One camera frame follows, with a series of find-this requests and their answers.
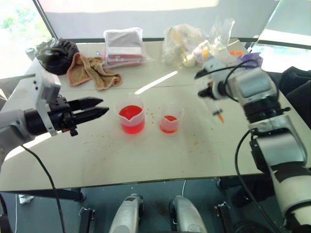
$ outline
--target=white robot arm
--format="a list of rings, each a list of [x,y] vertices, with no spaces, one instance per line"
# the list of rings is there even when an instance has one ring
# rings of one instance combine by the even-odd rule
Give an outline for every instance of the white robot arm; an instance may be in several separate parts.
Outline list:
[[[196,77],[206,74],[206,86],[198,95],[213,100],[236,98],[249,121],[253,158],[257,168],[272,177],[287,229],[295,233],[310,232],[311,173],[305,167],[304,145],[284,114],[289,108],[281,109],[278,89],[260,67],[214,72],[224,67],[216,59],[204,64]]]
[[[49,132],[70,131],[77,135],[77,125],[104,115],[109,108],[95,107],[102,99],[83,98],[67,101],[59,95],[58,77],[40,68],[31,81],[36,109],[0,112],[0,167],[5,156],[15,147]]]

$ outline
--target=gray floor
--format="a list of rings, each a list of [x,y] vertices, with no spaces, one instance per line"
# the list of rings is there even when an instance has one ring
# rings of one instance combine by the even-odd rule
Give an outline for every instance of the gray floor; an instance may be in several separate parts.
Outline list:
[[[209,233],[220,233],[221,226],[214,214],[213,207],[224,200],[232,206],[230,197],[237,188],[218,190],[217,179],[188,180],[185,187],[185,197],[190,199],[200,212]],[[80,217],[78,212],[81,207],[90,207],[96,210],[96,219],[92,222],[92,233],[107,233],[119,205],[131,193],[143,195],[145,211],[139,226],[139,232],[151,230],[170,230],[168,212],[169,200],[176,195],[181,195],[183,181],[155,182],[84,188],[82,191],[87,199],[82,202],[62,200],[61,205],[68,233],[77,233]],[[9,213],[12,230],[15,230],[15,195],[2,193]],[[275,197],[270,197],[261,202],[271,219],[282,227],[282,216]],[[243,220],[254,220],[266,225],[258,209],[249,204],[246,207],[230,209],[232,220],[238,223]],[[56,201],[49,198],[35,197],[32,202],[20,205],[17,203],[17,233],[60,233],[61,226],[56,208]]]

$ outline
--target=clear plastic bag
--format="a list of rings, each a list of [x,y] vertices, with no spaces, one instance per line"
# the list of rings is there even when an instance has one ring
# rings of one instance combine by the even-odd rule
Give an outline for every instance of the clear plastic bag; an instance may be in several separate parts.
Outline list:
[[[152,61],[142,41],[141,28],[104,31],[104,67],[136,66]]]
[[[206,40],[206,34],[189,24],[180,24],[167,28],[164,32],[162,60],[176,67],[193,67],[197,64],[194,50]]]
[[[227,49],[234,23],[235,20],[232,18],[226,18],[222,23],[220,17],[216,17],[215,23],[209,32],[209,52],[225,64],[236,61],[236,57],[232,56]]]

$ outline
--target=white table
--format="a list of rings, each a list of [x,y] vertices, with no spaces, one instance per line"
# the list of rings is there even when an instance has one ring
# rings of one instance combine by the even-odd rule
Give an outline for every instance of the white table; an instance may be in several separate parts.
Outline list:
[[[235,50],[242,49],[240,43],[235,46],[240,46]],[[102,44],[79,45],[86,56],[94,56],[101,48]],[[137,135],[121,130],[113,111],[114,103],[123,95],[176,70],[161,63],[160,42],[147,42],[146,48],[155,61],[141,67],[118,69],[124,78],[120,86],[97,91],[94,83],[89,81],[70,87],[65,77],[60,77],[63,85],[61,94],[67,100],[87,96],[102,98],[104,102],[99,106],[108,106],[110,111],[99,119],[78,125],[78,136],[60,133],[32,147],[49,170],[57,188],[236,175],[234,151],[247,130],[248,122],[239,104],[231,100],[220,101],[224,109],[224,124],[211,115],[197,97],[194,86],[193,77],[199,68],[177,69],[178,74],[143,92],[141,97],[146,108],[144,130]],[[4,109],[31,107],[26,98],[30,95],[27,81],[20,81]],[[164,134],[158,127],[161,105],[167,101],[176,101],[185,108],[180,130],[173,135]],[[291,107],[282,94],[280,103],[282,107]],[[307,166],[310,167],[311,131],[293,108],[288,114],[306,146]],[[247,140],[240,150],[239,165],[242,174],[259,173]],[[42,168],[26,152],[2,165],[1,191],[50,188]]]

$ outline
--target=plastic beaker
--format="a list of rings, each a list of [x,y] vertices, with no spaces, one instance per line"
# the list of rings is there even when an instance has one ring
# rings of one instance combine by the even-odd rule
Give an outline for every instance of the plastic beaker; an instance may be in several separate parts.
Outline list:
[[[139,133],[145,126],[144,104],[138,95],[128,94],[115,104],[122,129],[126,133]]]
[[[165,133],[174,133],[178,130],[185,110],[175,103],[165,104],[162,107],[160,129]]]

